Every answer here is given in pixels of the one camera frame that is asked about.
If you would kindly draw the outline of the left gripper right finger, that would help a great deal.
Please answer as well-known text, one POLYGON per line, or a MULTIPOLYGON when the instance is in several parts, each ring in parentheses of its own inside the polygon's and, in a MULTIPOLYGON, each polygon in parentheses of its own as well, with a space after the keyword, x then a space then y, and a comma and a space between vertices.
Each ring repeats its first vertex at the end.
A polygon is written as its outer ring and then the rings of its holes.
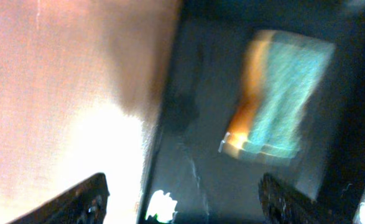
POLYGON ((321 206, 271 173, 262 176, 258 194, 268 224, 328 223, 321 206))

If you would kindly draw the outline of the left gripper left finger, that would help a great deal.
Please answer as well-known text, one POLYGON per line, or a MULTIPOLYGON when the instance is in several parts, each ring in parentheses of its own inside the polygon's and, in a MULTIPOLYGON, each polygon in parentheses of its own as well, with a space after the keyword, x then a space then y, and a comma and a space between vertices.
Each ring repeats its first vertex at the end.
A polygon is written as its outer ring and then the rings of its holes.
POLYGON ((62 192, 10 224, 103 224, 110 196, 102 172, 62 192))

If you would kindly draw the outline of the green yellow sponge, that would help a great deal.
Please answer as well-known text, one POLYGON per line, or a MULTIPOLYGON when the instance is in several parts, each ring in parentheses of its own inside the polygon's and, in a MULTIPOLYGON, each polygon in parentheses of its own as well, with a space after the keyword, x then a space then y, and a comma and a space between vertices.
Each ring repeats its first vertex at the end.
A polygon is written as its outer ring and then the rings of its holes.
POLYGON ((305 105, 324 77, 335 45, 283 30, 260 30, 248 43, 242 95, 219 152, 289 166, 300 157, 305 105))

